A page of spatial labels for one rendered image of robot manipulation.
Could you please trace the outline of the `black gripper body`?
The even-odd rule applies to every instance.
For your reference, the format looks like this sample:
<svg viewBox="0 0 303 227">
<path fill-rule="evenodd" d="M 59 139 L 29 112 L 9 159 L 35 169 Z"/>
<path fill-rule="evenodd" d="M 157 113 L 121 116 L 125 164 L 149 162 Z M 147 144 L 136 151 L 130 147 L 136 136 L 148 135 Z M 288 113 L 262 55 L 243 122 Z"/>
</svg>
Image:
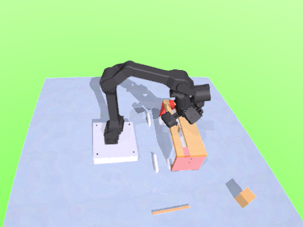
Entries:
<svg viewBox="0 0 303 227">
<path fill-rule="evenodd" d="M 205 105 L 205 102 L 194 102 L 194 100 L 190 97 L 189 104 L 186 106 L 179 106 L 175 105 L 175 108 L 177 112 L 175 112 L 173 115 L 167 111 L 163 115 L 161 115 L 161 119 L 163 122 L 168 126 L 168 128 L 171 128 L 172 126 L 176 125 L 177 121 L 176 119 L 181 116 L 182 111 L 187 110 L 189 106 L 192 104 L 193 107 L 203 107 Z"/>
</svg>

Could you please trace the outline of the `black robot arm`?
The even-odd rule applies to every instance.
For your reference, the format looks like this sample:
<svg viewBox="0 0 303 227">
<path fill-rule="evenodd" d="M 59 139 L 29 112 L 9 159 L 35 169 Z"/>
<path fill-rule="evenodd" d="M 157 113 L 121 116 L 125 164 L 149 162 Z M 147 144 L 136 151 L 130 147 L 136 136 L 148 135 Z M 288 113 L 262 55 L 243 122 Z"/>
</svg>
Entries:
<svg viewBox="0 0 303 227">
<path fill-rule="evenodd" d="M 117 86 L 130 77 L 143 78 L 149 81 L 162 83 L 170 88 L 170 97 L 175 97 L 179 106 L 189 104 L 190 96 L 194 102 L 210 101 L 209 84 L 194 85 L 189 75 L 184 70 L 164 70 L 145 64 L 136 63 L 132 60 L 107 67 L 100 79 L 100 88 L 106 94 L 109 118 L 107 121 L 104 138 L 106 144 L 118 144 L 119 135 L 123 132 L 124 119 L 119 115 L 117 101 Z M 182 111 L 181 117 L 185 117 L 190 125 L 198 121 L 203 115 L 201 107 L 193 107 Z"/>
</svg>

